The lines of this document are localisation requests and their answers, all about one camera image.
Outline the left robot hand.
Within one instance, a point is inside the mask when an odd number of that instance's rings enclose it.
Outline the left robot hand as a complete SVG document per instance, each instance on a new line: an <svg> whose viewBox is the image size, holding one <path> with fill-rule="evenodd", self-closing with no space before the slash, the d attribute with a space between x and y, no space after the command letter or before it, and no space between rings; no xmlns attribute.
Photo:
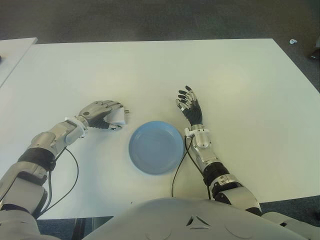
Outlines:
<svg viewBox="0 0 320 240"><path fill-rule="evenodd" d="M109 123L105 118L115 110L123 107L117 101L98 100L84 107L78 115L83 117L91 128L116 131L122 128L121 125Z"/></svg>

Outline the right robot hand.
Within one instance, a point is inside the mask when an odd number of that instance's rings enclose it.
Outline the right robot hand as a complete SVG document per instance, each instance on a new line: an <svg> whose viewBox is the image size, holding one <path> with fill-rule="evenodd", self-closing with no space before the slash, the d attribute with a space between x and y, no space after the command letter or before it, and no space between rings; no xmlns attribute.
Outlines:
<svg viewBox="0 0 320 240"><path fill-rule="evenodd" d="M203 124L201 106L191 87L186 85L185 90L179 90L175 102L191 126Z"/></svg>

